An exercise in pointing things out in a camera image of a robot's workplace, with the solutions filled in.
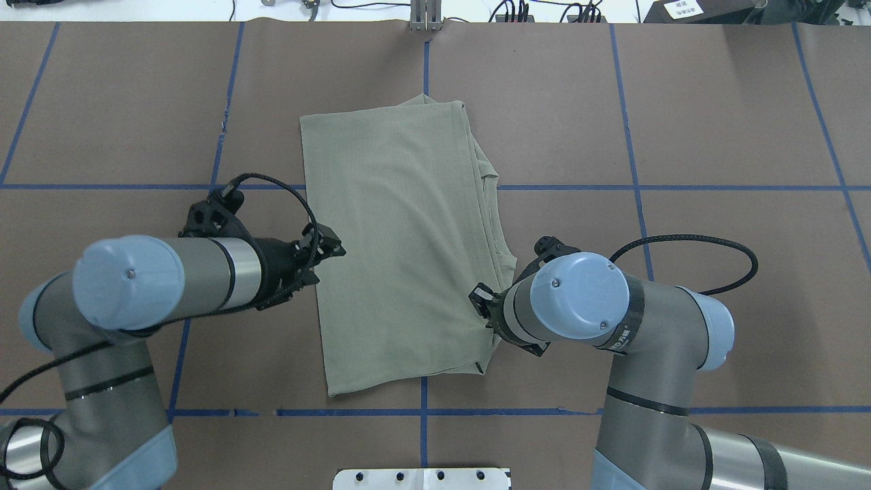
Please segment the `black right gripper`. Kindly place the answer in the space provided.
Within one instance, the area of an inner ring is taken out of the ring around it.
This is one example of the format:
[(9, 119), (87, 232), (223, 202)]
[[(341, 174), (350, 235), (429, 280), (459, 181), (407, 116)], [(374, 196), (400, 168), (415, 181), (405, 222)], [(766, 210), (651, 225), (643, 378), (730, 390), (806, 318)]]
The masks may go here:
[(533, 338), (520, 325), (514, 313), (513, 300), (509, 298), (511, 288), (495, 292), (485, 283), (479, 282), (467, 297), (474, 310), (486, 321), (486, 327), (492, 329), (497, 337), (508, 344), (522, 348), (526, 353), (541, 357), (550, 346), (550, 342)]

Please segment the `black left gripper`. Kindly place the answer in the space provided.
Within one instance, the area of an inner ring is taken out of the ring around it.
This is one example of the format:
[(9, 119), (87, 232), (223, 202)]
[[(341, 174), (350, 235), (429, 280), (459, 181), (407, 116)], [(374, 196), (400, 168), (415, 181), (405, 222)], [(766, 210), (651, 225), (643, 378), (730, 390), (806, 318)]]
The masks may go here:
[(309, 223), (301, 239), (292, 242), (256, 238), (255, 250), (261, 261), (261, 286), (253, 307), (264, 310), (286, 303), (305, 286), (316, 285), (314, 268), (332, 257), (346, 255), (342, 240), (329, 226)]

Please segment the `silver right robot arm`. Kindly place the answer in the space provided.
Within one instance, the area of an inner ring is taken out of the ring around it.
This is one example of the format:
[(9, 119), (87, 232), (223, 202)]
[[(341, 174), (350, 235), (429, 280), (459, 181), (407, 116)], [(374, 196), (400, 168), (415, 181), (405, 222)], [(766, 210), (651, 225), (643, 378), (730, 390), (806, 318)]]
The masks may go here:
[(869, 468), (690, 421), (699, 372), (734, 346), (730, 311), (684, 287), (628, 275), (603, 255), (547, 255), (471, 304), (495, 334), (541, 355), (553, 342), (613, 354), (592, 489), (868, 489)]

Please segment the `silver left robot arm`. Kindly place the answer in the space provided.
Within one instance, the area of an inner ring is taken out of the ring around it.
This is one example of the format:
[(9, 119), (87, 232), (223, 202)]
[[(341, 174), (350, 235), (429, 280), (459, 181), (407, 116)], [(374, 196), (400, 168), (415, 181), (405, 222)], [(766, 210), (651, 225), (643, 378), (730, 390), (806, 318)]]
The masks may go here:
[(285, 303), (318, 282), (314, 266), (345, 254), (324, 225), (299, 241), (183, 233), (93, 243), (73, 270), (34, 289), (22, 334), (52, 361), (66, 409), (2, 426), (3, 489), (158, 489), (178, 468), (147, 338), (162, 326)]

